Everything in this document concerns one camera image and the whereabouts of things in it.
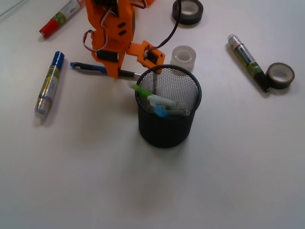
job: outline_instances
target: tape roll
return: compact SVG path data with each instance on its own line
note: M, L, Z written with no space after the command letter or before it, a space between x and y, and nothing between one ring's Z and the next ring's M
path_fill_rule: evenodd
M195 60L195 50L189 46L181 45L173 50L171 64L183 67L190 71L195 65Z
M173 4L173 18L178 20L178 0ZM200 22L203 14L203 5L198 0L182 0L180 22L183 25L193 25Z
M295 72L287 64L274 63L268 68L266 76L274 89L285 89L295 79Z

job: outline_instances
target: brown tape roll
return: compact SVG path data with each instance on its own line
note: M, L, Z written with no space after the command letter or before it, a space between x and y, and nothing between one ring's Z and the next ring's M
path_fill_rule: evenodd
M295 79L295 72L287 64L274 63L268 68L266 76L274 89L285 89Z

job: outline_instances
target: blue pen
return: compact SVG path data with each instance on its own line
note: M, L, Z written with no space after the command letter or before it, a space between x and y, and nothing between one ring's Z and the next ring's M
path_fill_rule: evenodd
M97 65L91 65L91 64L85 64L85 63L78 63L78 62L71 62L70 66L75 69L79 68L81 70L85 71L96 71L101 72L103 74L107 74L107 70L105 67L97 66ZM125 71L125 70L119 70L119 78L128 78L131 80L137 81L140 78L140 74Z

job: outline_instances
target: blue cap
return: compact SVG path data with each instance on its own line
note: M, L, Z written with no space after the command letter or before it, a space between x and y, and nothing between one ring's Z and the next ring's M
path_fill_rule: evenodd
M62 52L57 51L54 55L52 65L56 66L60 70L64 59L65 59L65 55Z
M161 118L168 116L166 110L161 107L156 106L153 111Z

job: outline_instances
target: black cable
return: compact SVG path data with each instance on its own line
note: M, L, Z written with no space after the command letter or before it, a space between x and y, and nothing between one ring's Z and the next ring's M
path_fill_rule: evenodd
M182 6L181 6L181 0L178 0L178 18L177 18L177 21L176 21L176 24L175 24L175 27L173 28L173 31L171 32L171 34L168 36L168 38L166 38L159 46L157 47L153 47L151 48L148 52L152 51L152 50L155 50L155 49L159 49L161 48L162 46L164 46L171 38L172 36L174 35L174 33L176 32L177 28L178 28L178 25L179 25L179 22L180 22L180 18L181 18L181 13L182 13Z

